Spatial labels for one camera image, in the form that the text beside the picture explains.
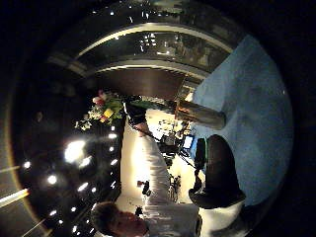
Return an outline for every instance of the person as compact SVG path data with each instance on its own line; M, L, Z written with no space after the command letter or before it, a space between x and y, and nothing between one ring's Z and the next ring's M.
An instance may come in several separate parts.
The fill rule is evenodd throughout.
M197 189L190 191L193 203L171 202L168 198L170 182L167 165L157 143L149 135L146 111L129 104L125 104L125 111L129 124L138 130L139 142L149 162L151 195L142 209L143 218L119 210L113 202L98 203L91 211L92 224L98 231L116 237L197 237L200 207L210 211L243 201L245 195L239 189L231 150L222 137L214 135L208 139L208 146L213 151L207 163L204 189L202 192L197 192ZM226 221L224 227L234 219L229 220L229 223Z

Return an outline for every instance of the dark pants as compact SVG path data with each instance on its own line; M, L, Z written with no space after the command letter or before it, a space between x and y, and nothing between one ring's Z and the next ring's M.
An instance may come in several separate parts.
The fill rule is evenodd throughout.
M195 187L189 190L193 203L202 208L212 209L227 207L243 200L245 195L239 189L235 160L228 143L223 137L213 135L207 140L206 149L208 161L205 188L202 193L196 193L196 182Z
M233 153L219 135L207 140L208 162L205 172L205 191L219 190L234 194L239 190Z

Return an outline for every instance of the shoe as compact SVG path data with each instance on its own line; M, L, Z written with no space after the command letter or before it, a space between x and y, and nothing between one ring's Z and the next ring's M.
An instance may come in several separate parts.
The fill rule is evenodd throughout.
M202 170L205 164L205 140L204 138L199 138L197 140L197 151L195 157L195 167L198 170Z

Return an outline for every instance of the white shirt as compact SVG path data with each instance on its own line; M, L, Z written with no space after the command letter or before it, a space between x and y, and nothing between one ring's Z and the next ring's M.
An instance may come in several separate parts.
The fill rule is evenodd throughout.
M198 207L194 204L178 204L168 198L169 174L164 158L153 138L139 138L150 167L151 195L143 207L144 220L149 227L145 236L195 237Z

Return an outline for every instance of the blue floor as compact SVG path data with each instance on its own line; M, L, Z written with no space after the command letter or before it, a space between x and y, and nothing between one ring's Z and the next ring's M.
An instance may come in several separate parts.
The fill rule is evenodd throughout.
M220 134L228 141L245 204L268 198L284 177L293 140L289 98L272 59L245 37L198 86L194 102L226 113L222 130L197 124L194 129L196 138Z

